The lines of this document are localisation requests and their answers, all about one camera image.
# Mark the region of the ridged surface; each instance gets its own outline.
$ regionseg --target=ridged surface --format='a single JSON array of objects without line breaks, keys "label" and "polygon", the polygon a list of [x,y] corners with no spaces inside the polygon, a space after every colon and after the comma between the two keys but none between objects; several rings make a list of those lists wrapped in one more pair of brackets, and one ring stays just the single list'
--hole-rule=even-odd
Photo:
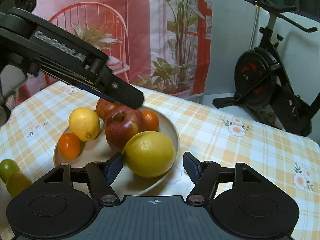
[{"label": "ridged surface", "polygon": [[219,228],[204,208],[181,197],[129,196],[102,208],[95,221],[67,240],[237,240]]}]

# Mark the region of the beige plate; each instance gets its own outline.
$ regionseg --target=beige plate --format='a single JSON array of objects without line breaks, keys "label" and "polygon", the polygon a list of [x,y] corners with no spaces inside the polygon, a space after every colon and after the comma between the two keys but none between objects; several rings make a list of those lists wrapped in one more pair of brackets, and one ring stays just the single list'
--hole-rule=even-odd
[{"label": "beige plate", "polygon": [[[141,107],[140,110],[152,110],[154,111],[158,118],[159,118],[159,132],[166,134],[173,142],[173,145],[176,149],[176,158],[178,156],[178,152],[180,149],[180,138],[177,129],[173,125],[173,123],[165,117],[163,114],[159,113],[154,109],[150,109],[148,107]],[[67,128],[64,133],[69,133],[70,130]],[[56,147],[54,149],[53,154],[53,162],[54,165],[57,166],[60,163],[70,163],[72,168],[81,168],[84,167],[87,163],[93,161],[102,161],[105,162],[108,160],[116,151],[112,150],[107,143],[106,136],[104,133],[104,124],[103,121],[100,119],[100,134],[97,138],[93,141],[89,141],[86,143],[82,143],[81,147],[81,154],[78,158],[74,160],[67,160],[64,158],[59,148]],[[132,171],[129,170],[127,166],[123,166],[122,170],[120,171],[118,177],[112,184],[112,188],[118,194],[119,198],[122,199],[124,195],[142,195],[149,190],[156,187],[160,184],[165,177],[168,175],[170,170],[155,178],[143,178],[138,175],[135,175]],[[89,190],[87,184],[85,183],[74,183],[74,188],[83,191],[88,196]]]}]

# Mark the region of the screw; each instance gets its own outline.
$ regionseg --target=screw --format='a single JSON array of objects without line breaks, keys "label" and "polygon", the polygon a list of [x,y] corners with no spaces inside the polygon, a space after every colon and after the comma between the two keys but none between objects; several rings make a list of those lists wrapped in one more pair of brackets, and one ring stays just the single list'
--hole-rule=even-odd
[{"label": "screw", "polygon": [[117,82],[112,82],[111,86],[112,86],[114,89],[117,89],[119,85],[118,85]]},{"label": "screw", "polygon": [[101,200],[105,203],[112,203],[117,200],[117,197],[114,195],[104,195],[101,197]]},{"label": "screw", "polygon": [[202,195],[198,195],[198,194],[195,194],[195,195],[191,195],[189,197],[189,200],[193,203],[201,203],[204,201],[204,196]]}]

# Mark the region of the tablecloth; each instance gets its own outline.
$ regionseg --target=tablecloth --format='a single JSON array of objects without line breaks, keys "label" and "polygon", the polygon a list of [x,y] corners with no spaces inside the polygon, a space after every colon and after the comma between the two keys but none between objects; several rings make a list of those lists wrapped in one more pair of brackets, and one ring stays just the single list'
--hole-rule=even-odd
[{"label": "tablecloth", "polygon": [[[261,123],[241,119],[223,111],[181,98],[142,89],[145,106],[166,115],[180,135],[180,152],[172,172],[148,195],[182,195],[193,188],[185,173],[182,155],[190,151],[201,161],[222,167],[244,162],[289,194],[300,208],[292,237],[319,240],[319,153],[309,138],[286,133]],[[42,90],[19,105],[0,130],[0,160],[14,159],[33,181],[53,168],[54,147],[68,126],[71,111],[80,106],[94,109],[98,98],[62,82]],[[231,188],[219,184],[217,194]],[[0,234],[13,237],[6,219],[11,200],[0,182]]]}]

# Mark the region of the potted plant illustration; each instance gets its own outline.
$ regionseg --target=potted plant illustration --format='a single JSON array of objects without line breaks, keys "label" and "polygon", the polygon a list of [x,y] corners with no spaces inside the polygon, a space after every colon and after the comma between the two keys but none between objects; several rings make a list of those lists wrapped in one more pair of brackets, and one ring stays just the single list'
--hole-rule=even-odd
[{"label": "potted plant illustration", "polygon": [[193,77],[188,73],[188,66],[178,66],[168,63],[165,59],[157,57],[157,61],[153,61],[156,67],[153,75],[150,77],[141,77],[135,85],[152,89],[165,94],[184,97],[182,91],[179,95],[177,91],[184,83],[193,80]]},{"label": "potted plant illustration", "polygon": [[164,0],[168,4],[169,15],[173,20],[167,22],[167,30],[173,33],[173,40],[168,46],[173,52],[174,64],[165,59],[157,58],[153,61],[156,68],[151,77],[140,77],[136,84],[156,89],[178,97],[188,96],[191,92],[193,77],[189,74],[192,67],[190,58],[194,54],[194,40],[188,34],[190,26],[194,25],[198,17],[204,16],[197,10],[197,0]]},{"label": "potted plant illustration", "polygon": [[120,40],[112,38],[112,34],[106,33],[106,30],[99,28],[90,28],[85,25],[81,28],[79,25],[71,23],[74,35],[81,40],[95,46],[97,49],[109,49],[113,43],[121,43]]}]

